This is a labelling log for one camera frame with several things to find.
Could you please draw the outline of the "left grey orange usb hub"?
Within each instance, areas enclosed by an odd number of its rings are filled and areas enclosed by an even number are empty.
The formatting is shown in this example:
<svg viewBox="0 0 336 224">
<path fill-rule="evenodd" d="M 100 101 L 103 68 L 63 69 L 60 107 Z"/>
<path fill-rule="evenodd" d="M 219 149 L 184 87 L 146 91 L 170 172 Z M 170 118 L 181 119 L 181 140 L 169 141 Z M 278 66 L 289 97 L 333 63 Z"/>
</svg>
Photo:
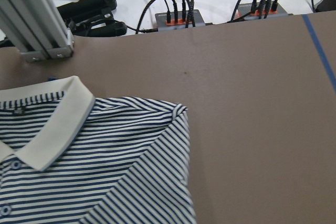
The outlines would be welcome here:
<svg viewBox="0 0 336 224">
<path fill-rule="evenodd" d="M 155 14 L 155 20 L 157 24 L 158 31 L 167 31 L 167 30 L 177 30 L 186 28 L 187 15 L 188 11 L 186 11 L 185 19 L 183 19 L 182 11 L 178 11 L 178 20 L 175 22 L 174 13 L 171 12 L 171 22 L 167 22 L 167 13 L 157 13 Z M 200 12 L 198 9 L 193 10 L 193 18 L 189 19 L 188 28 L 192 27 L 202 27 L 206 26 Z"/>
</svg>

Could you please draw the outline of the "brown paper table cover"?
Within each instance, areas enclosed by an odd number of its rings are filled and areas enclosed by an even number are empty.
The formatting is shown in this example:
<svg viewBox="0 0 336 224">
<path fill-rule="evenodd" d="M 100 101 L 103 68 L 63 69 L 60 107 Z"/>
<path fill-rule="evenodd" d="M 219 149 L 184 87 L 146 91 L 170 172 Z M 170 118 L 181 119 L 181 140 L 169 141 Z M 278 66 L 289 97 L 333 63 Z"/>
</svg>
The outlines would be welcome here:
<svg viewBox="0 0 336 224">
<path fill-rule="evenodd" d="M 335 12 L 114 38 L 69 59 L 1 49 L 1 88 L 77 75 L 188 107 L 198 223 L 335 223 Z"/>
</svg>

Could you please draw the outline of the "navy white striped polo shirt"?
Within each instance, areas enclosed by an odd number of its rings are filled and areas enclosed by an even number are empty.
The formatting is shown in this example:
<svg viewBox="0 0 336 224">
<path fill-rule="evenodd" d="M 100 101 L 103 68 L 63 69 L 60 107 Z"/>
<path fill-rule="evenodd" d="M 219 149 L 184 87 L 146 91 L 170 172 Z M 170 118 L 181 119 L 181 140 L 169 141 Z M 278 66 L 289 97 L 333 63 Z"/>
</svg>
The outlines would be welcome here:
<svg viewBox="0 0 336 224">
<path fill-rule="evenodd" d="M 187 108 L 76 76 L 1 91 L 1 223 L 196 223 Z"/>
</svg>

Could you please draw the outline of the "aluminium frame post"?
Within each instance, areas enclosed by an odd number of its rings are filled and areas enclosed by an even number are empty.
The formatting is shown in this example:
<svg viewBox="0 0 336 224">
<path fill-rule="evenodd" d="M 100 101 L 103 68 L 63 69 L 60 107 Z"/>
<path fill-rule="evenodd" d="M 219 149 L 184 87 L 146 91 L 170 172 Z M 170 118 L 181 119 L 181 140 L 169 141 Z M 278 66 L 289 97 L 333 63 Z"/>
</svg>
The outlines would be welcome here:
<svg viewBox="0 0 336 224">
<path fill-rule="evenodd" d="M 52 0 L 1 0 L 1 31 L 28 62 L 73 54 L 74 36 Z"/>
</svg>

